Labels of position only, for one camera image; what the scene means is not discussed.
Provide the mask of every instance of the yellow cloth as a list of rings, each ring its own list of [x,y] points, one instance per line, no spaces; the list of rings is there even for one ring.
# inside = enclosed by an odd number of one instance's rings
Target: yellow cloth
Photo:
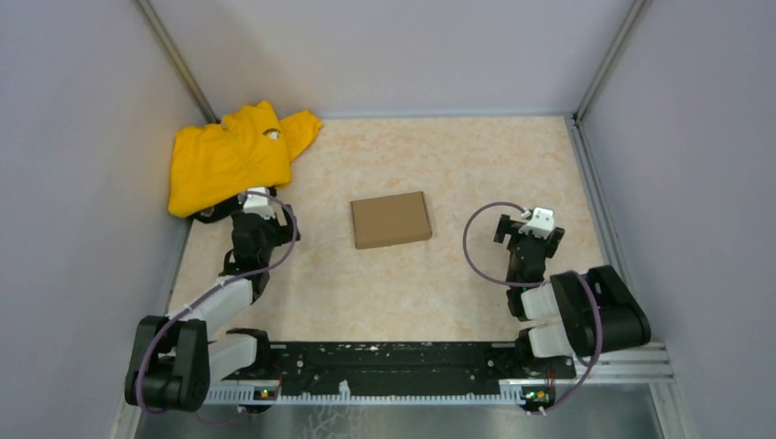
[[[245,105],[221,124],[178,132],[170,168],[169,212],[185,218],[248,187],[283,187],[290,162],[315,140],[323,123],[311,112],[281,121],[269,102]]]

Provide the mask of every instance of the gray wall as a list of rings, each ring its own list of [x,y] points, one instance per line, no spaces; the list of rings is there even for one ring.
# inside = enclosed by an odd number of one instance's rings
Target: gray wall
[[[110,431],[184,223],[175,131],[200,116],[129,0],[0,3],[0,437]]]
[[[218,114],[571,112],[632,0],[154,2]]]
[[[773,437],[776,3],[657,1],[584,126],[702,437]]]

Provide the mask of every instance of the cardboard box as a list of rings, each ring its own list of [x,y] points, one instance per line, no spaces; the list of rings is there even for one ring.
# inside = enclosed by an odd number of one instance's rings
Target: cardboard box
[[[431,238],[423,192],[350,202],[357,249],[373,249]]]

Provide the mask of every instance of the marble floor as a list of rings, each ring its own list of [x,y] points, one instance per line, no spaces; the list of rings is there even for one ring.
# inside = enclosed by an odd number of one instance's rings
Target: marble floor
[[[303,239],[272,272],[264,295],[228,327],[257,327],[272,340],[512,340],[504,288],[480,279],[461,251],[479,206],[506,200],[555,211],[566,236],[548,273],[601,265],[577,163],[561,117],[329,120],[292,165],[279,193]],[[429,241],[356,250],[350,201],[422,190]],[[502,278],[508,253],[492,242],[501,213],[473,224],[472,258]],[[170,304],[208,289],[231,244],[232,222],[195,221]],[[282,254],[284,248],[275,251]]]

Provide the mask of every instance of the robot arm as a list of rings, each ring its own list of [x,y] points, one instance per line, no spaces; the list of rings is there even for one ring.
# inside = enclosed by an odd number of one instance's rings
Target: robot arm
[[[267,189],[251,191],[266,193]],[[284,215],[286,225],[281,225],[267,198],[251,195],[242,210],[232,214],[233,249],[224,256],[223,271],[213,285],[222,285],[221,290],[176,322],[156,346],[143,381],[143,395],[149,406],[194,412],[204,402],[211,382],[238,369],[268,366],[264,363],[269,361],[269,340],[264,331],[233,330],[224,339],[213,340],[222,327],[264,292],[269,273],[237,280],[234,276],[265,268],[275,247],[291,241],[291,219],[285,211]],[[182,309],[166,316],[147,316],[137,326],[124,382],[124,397],[130,404],[137,405],[136,378],[151,340]]]
[[[510,235],[507,282],[542,283],[545,259],[555,255],[565,231],[555,227],[550,209],[535,208],[526,211],[525,217],[530,220],[514,221],[501,215],[494,241],[501,243]],[[539,323],[527,331],[534,358],[592,355],[596,340],[593,310],[580,280],[596,292],[603,327],[602,352],[634,348],[650,341],[646,315],[614,268],[604,265],[590,269],[581,279],[575,273],[560,273],[535,288],[510,288],[507,299],[512,315]]]

